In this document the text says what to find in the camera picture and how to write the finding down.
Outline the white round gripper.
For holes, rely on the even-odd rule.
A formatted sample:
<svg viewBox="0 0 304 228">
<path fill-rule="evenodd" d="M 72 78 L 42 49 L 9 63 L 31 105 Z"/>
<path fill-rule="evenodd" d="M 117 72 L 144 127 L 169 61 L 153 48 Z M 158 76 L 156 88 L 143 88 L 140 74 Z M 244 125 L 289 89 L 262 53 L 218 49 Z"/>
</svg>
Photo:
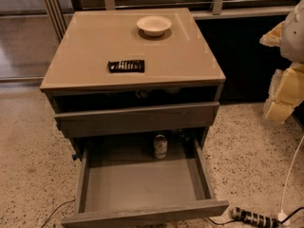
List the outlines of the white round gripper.
<svg viewBox="0 0 304 228">
<path fill-rule="evenodd" d="M 287 69 L 277 69 L 264 105 L 264 117 L 284 123 L 304 101 L 304 0 L 294 7 L 284 22 L 280 22 L 259 42 L 266 47 L 279 47 L 281 56 L 296 63 Z"/>
</svg>

